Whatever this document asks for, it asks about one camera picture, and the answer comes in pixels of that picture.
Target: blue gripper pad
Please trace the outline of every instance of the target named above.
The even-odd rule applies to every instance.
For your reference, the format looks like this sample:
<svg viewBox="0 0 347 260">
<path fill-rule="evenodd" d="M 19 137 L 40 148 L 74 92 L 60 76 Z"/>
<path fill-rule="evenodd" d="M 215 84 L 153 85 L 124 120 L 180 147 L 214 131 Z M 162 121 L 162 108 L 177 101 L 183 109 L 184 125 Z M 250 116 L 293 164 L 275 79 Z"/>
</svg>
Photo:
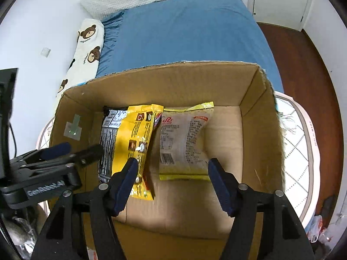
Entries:
<svg viewBox="0 0 347 260">
<path fill-rule="evenodd" d="M 224 171 L 218 159 L 212 158 L 208 164 L 209 178 L 218 197 L 222 210 L 234 217 L 242 204 L 235 176 Z"/>
<path fill-rule="evenodd" d="M 127 204 L 131 189 L 135 183 L 135 179 L 138 173 L 138 161 L 135 158 L 128 159 L 123 170 L 128 169 L 122 184 L 120 185 L 117 195 L 116 195 L 116 204 L 114 212 L 116 216 L 122 212 Z"/>
<path fill-rule="evenodd" d="M 66 155 L 70 153 L 70 151 L 71 145 L 68 142 L 60 143 L 59 145 L 44 149 L 41 153 L 41 158 L 44 160 L 51 160 Z"/>
</svg>

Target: screw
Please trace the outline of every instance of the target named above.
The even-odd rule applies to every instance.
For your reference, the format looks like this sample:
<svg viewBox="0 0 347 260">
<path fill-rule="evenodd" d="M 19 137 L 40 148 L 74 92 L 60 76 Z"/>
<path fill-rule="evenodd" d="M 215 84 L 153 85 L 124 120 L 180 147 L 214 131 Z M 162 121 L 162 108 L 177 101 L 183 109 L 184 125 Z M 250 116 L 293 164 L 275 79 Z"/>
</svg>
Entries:
<svg viewBox="0 0 347 260">
<path fill-rule="evenodd" d="M 63 192 L 63 197 L 67 198 L 71 195 L 71 191 L 70 190 L 66 190 L 65 192 Z"/>
<path fill-rule="evenodd" d="M 281 190 L 276 190 L 276 191 L 275 191 L 275 194 L 276 194 L 278 197 L 284 196 L 284 193 L 283 193 Z"/>
<path fill-rule="evenodd" d="M 100 184 L 99 185 L 99 189 L 102 190 L 102 191 L 107 190 L 107 188 L 108 188 L 107 184 Z"/>
<path fill-rule="evenodd" d="M 248 189 L 248 186 L 246 184 L 239 184 L 239 189 L 242 191 L 246 191 Z"/>
</svg>

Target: wall switch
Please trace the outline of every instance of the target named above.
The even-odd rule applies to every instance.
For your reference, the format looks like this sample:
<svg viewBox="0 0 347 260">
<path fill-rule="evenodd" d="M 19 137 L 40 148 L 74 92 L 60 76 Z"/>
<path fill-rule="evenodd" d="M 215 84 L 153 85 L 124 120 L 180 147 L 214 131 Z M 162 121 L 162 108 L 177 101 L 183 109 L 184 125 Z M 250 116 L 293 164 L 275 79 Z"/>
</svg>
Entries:
<svg viewBox="0 0 347 260">
<path fill-rule="evenodd" d="M 49 48 L 43 48 L 41 51 L 41 55 L 44 57 L 48 57 L 50 51 L 51 51 L 51 49 L 49 49 Z"/>
</svg>

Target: cardboard box flap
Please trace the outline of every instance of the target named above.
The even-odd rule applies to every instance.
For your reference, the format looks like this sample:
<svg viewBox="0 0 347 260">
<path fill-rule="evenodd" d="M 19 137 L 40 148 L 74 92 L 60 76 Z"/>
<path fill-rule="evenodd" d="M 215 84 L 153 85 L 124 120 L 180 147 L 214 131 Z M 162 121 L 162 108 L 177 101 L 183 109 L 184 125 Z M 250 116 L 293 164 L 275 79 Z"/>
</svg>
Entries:
<svg viewBox="0 0 347 260">
<path fill-rule="evenodd" d="M 275 98 L 269 81 L 266 91 L 242 117 L 242 182 L 256 191 L 283 190 L 283 148 Z"/>
<path fill-rule="evenodd" d="M 238 106 L 258 68 L 234 62 L 165 64 L 109 74 L 65 94 L 93 111 L 101 111 L 105 105 L 177 107 L 208 101 L 216 106 Z"/>
<path fill-rule="evenodd" d="M 69 138 L 64 135 L 67 124 L 72 123 L 75 116 L 80 116 L 78 127 L 81 128 L 79 140 Z M 60 99 L 59 106 L 56 111 L 56 117 L 52 128 L 52 134 L 49 145 L 55 146 L 62 142 L 69 142 L 73 151 L 77 152 L 88 148 L 90 130 L 93 126 L 93 112 L 85 106 L 75 102 L 68 96 L 63 95 Z M 79 177 L 82 187 L 76 192 L 84 192 L 86 190 L 86 168 L 79 168 Z"/>
<path fill-rule="evenodd" d="M 264 72 L 261 69 L 257 70 L 240 104 L 242 116 L 246 115 L 246 113 L 252 108 L 256 101 L 258 101 L 260 96 L 265 92 L 266 81 L 267 79 Z"/>
</svg>

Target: white wall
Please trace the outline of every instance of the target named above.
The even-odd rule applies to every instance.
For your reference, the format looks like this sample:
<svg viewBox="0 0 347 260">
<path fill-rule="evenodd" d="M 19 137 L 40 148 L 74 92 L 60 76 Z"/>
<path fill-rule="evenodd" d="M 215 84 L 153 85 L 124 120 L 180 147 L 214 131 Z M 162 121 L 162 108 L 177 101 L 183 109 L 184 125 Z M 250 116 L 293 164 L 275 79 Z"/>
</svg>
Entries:
<svg viewBox="0 0 347 260">
<path fill-rule="evenodd" d="M 77 30 L 90 15 L 80 0 L 16 0 L 0 24 L 0 69 L 18 67 L 13 115 L 18 154 L 35 149 L 76 49 Z M 48 58 L 43 47 L 51 49 Z"/>
<path fill-rule="evenodd" d="M 329 0 L 312 0 L 304 30 L 321 55 L 333 82 L 338 98 L 342 127 L 347 134 L 347 28 Z M 345 218 L 339 218 L 347 191 L 347 136 L 344 136 L 344 171 L 340 194 L 329 230 L 334 237 L 328 243 L 332 248 L 340 239 L 347 226 L 347 206 Z"/>
</svg>

